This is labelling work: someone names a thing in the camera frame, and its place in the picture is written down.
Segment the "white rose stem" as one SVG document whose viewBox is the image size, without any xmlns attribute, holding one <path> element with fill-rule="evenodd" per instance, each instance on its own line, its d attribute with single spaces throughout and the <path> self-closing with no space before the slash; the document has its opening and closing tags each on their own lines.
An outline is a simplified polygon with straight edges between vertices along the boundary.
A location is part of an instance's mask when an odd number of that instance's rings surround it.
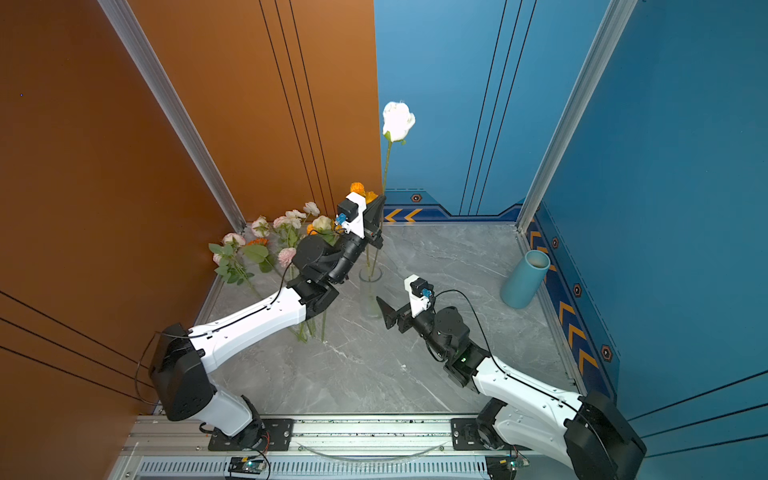
<svg viewBox="0 0 768 480">
<path fill-rule="evenodd" d="M 416 123 L 415 114 L 404 102 L 388 102 L 382 111 L 382 135 L 386 139 L 386 153 L 382 175 L 381 193 L 385 194 L 388 184 L 391 153 L 395 143 L 405 144 L 409 131 Z"/>
</svg>

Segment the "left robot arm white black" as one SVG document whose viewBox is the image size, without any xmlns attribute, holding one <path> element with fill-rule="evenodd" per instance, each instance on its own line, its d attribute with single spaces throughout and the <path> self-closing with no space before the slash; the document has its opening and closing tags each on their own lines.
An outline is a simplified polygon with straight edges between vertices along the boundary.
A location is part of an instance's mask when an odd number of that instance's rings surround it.
<svg viewBox="0 0 768 480">
<path fill-rule="evenodd" d="M 324 313 L 366 247 L 382 247 L 385 203 L 384 196 L 349 193 L 337 208 L 339 239 L 303 238 L 292 259 L 297 276 L 273 295 L 208 324 L 161 331 L 148 374 L 167 419 L 198 421 L 205 433 L 239 450 L 264 448 L 267 427 L 252 402 L 216 386 L 209 375 L 240 351 Z"/>
</svg>

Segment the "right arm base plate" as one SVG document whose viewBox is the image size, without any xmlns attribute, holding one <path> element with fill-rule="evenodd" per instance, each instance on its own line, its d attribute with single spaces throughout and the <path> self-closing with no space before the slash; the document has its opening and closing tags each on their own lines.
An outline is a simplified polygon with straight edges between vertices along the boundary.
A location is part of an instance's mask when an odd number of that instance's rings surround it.
<svg viewBox="0 0 768 480">
<path fill-rule="evenodd" d="M 492 427 L 476 418 L 452 418 L 452 446 L 455 451 L 509 451 L 512 446 L 504 442 Z"/>
</svg>

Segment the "pink rose branch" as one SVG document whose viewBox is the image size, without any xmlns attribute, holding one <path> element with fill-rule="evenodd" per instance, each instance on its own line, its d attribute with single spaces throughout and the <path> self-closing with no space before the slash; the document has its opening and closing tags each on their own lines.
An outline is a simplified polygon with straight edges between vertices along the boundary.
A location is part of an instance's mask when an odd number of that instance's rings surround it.
<svg viewBox="0 0 768 480">
<path fill-rule="evenodd" d="M 219 243 L 209 243 L 208 249 L 216 264 L 215 273 L 228 284 L 245 285 L 252 291 L 253 274 L 245 267 L 239 256 L 240 249 L 246 245 L 245 238 L 237 233 L 228 233 Z"/>
</svg>

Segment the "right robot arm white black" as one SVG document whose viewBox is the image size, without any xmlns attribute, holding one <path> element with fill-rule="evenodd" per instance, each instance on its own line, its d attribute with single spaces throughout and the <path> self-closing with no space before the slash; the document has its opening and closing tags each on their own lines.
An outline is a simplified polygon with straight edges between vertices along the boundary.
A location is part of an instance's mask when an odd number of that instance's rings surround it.
<svg viewBox="0 0 768 480">
<path fill-rule="evenodd" d="M 478 432 L 493 449 L 520 445 L 571 468 L 580 479 L 634 479 L 647 448 L 614 401 L 548 385 L 476 344 L 459 311 L 421 300 L 394 309 L 377 301 L 387 328 L 414 330 L 461 387 L 488 397 Z"/>
</svg>

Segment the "clear ribbed glass vase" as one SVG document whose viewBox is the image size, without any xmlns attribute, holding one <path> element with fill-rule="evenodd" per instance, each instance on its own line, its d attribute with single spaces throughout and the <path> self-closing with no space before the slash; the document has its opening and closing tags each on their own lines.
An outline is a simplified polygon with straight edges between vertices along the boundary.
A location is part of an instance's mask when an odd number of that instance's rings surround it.
<svg viewBox="0 0 768 480">
<path fill-rule="evenodd" d="M 376 300 L 381 284 L 382 271 L 380 267 L 363 267 L 359 273 L 360 282 L 360 311 L 364 318 L 376 319 L 381 316 L 381 310 Z"/>
</svg>

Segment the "cream rose stem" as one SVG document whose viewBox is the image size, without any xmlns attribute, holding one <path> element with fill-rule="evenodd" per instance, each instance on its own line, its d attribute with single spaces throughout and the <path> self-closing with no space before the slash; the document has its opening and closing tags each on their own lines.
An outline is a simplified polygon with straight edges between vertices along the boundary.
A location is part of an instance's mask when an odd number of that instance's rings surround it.
<svg viewBox="0 0 768 480">
<path fill-rule="evenodd" d="M 335 235 L 334 222 L 327 216 L 318 216 L 308 226 L 307 234 L 321 236 L 326 241 L 331 243 Z"/>
</svg>

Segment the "small orange flower sprig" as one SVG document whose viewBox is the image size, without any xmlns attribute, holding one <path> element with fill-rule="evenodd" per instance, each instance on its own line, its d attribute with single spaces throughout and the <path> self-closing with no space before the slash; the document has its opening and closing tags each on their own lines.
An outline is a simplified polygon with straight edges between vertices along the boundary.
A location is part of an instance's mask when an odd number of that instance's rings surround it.
<svg viewBox="0 0 768 480">
<path fill-rule="evenodd" d="M 351 193 L 359 194 L 361 196 L 364 196 L 365 199 L 366 199 L 366 203 L 367 204 L 372 203 L 378 197 L 377 193 L 375 193 L 373 191 L 366 191 L 364 185 L 362 183 L 360 183 L 360 182 L 353 182 L 350 185 L 350 192 Z M 365 277 L 368 280 L 372 280 L 373 279 L 374 269 L 375 269 L 375 265 L 374 265 L 374 261 L 372 260 L 372 253 L 371 253 L 370 248 L 367 247 L 366 248 Z"/>
</svg>

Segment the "large orange rose stem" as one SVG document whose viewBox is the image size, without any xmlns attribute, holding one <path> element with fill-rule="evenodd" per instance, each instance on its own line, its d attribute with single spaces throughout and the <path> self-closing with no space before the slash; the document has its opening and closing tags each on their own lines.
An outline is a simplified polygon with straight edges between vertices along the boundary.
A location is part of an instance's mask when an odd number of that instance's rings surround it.
<svg viewBox="0 0 768 480">
<path fill-rule="evenodd" d="M 267 262 L 270 255 L 267 243 L 266 238 L 252 240 L 241 248 L 242 255 L 257 264 Z"/>
</svg>

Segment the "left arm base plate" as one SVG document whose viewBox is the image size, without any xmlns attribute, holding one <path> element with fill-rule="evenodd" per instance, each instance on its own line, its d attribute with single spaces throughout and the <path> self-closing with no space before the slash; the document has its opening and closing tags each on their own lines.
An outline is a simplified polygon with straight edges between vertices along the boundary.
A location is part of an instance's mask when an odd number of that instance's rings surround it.
<svg viewBox="0 0 768 480">
<path fill-rule="evenodd" d="M 234 437 L 215 428 L 210 435 L 208 450 L 285 452 L 289 450 L 294 425 L 292 418 L 268 418 L 248 425 Z"/>
</svg>

